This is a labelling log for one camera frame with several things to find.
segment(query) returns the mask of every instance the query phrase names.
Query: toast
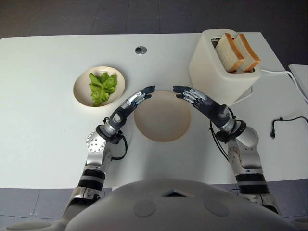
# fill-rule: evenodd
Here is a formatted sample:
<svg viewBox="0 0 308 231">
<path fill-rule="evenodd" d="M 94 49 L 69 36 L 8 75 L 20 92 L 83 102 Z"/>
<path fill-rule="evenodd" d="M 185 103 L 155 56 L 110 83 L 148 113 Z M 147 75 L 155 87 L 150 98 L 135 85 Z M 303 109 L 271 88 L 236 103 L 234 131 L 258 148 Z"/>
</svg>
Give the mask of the toast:
<svg viewBox="0 0 308 231">
<path fill-rule="evenodd" d="M 250 72 L 259 64 L 260 59 L 249 46 L 244 34 L 238 34 L 234 38 L 234 43 L 239 52 L 244 56 L 245 60 L 240 64 L 239 68 L 243 72 Z"/>
<path fill-rule="evenodd" d="M 244 61 L 244 57 L 237 49 L 230 34 L 224 33 L 215 50 L 227 72 L 235 71 Z"/>
</svg>

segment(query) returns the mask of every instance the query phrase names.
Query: beige plate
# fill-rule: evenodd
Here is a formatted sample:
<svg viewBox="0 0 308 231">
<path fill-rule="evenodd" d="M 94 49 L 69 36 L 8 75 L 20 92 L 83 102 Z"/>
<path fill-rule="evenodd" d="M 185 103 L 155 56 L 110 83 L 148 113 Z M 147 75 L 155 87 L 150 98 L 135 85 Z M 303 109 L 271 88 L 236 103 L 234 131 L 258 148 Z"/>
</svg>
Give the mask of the beige plate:
<svg viewBox="0 0 308 231">
<path fill-rule="evenodd" d="M 189 103 L 169 91 L 155 91 L 152 97 L 138 105 L 134 119 L 139 131 L 158 142 L 180 138 L 191 122 Z"/>
<path fill-rule="evenodd" d="M 115 92 L 110 94 L 108 101 L 103 102 L 100 106 L 105 106 L 120 98 L 125 88 L 125 80 L 123 75 L 112 67 L 97 66 L 82 73 L 74 84 L 74 96 L 79 103 L 85 106 L 93 107 L 91 89 L 89 87 L 89 84 L 91 83 L 89 74 L 93 73 L 95 75 L 101 75 L 104 72 L 107 72 L 109 75 L 116 74 L 117 85 L 115 87 Z"/>
</svg>

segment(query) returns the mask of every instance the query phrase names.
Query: green lettuce leaf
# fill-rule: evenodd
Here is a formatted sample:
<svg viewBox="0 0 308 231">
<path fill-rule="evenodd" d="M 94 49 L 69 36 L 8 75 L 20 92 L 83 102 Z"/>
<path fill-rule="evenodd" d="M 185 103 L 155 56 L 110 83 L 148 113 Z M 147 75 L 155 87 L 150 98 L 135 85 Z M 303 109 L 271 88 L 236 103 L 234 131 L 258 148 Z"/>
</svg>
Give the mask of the green lettuce leaf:
<svg viewBox="0 0 308 231">
<path fill-rule="evenodd" d="M 93 106 L 99 106 L 102 102 L 106 102 L 109 99 L 109 94 L 116 90 L 116 75 L 109 76 L 105 72 L 101 76 L 96 76 L 90 73 L 89 78 L 91 79 L 89 86 L 92 92 Z"/>
</svg>

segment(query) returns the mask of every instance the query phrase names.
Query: white table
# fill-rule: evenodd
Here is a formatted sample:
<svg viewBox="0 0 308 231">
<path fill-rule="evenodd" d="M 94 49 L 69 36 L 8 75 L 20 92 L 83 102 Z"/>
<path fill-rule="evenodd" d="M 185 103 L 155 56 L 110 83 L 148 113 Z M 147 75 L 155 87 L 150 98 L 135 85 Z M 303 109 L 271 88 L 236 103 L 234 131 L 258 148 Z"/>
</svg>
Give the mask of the white table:
<svg viewBox="0 0 308 231">
<path fill-rule="evenodd" d="M 188 62 L 200 34 L 84 35 L 2 38 L 0 40 L 0 187 L 73 188 L 87 157 L 86 136 L 130 94 L 148 86 L 170 90 L 191 85 Z M 260 33 L 246 33 L 261 59 L 260 67 L 284 70 Z M 148 52 L 137 55 L 134 49 Z M 88 108 L 73 96 L 73 84 L 85 70 L 112 66 L 127 81 L 124 94 L 110 106 Z M 307 105 L 287 75 L 264 74 L 254 94 L 232 107 L 238 119 L 260 136 L 258 146 L 266 179 L 308 176 L 307 125 L 270 123 L 279 116 L 307 116 Z M 113 161 L 104 187 L 149 178 L 183 178 L 234 183 L 229 164 L 218 151 L 209 122 L 191 107 L 187 133 L 171 143 L 145 138 L 131 116 L 123 131 L 128 154 Z"/>
</svg>

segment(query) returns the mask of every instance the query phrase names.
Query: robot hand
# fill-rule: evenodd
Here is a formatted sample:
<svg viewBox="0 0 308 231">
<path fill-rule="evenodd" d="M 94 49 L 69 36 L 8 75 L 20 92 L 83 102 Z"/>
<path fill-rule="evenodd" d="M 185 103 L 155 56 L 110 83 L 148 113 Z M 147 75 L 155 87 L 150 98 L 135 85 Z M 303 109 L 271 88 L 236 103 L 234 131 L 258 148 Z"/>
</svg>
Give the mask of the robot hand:
<svg viewBox="0 0 308 231">
<path fill-rule="evenodd" d="M 107 137 L 112 137 L 116 134 L 125 125 L 126 119 L 130 113 L 132 113 L 142 101 L 149 99 L 152 96 L 150 93 L 154 91 L 155 86 L 149 86 L 131 95 L 111 114 L 106 124 L 99 126 L 101 132 Z"/>
<path fill-rule="evenodd" d="M 221 128 L 229 121 L 229 111 L 226 105 L 219 105 L 217 102 L 206 96 L 204 93 L 186 86 L 173 86 L 178 98 L 190 102 L 196 109 L 202 112 L 216 127 Z"/>
</svg>

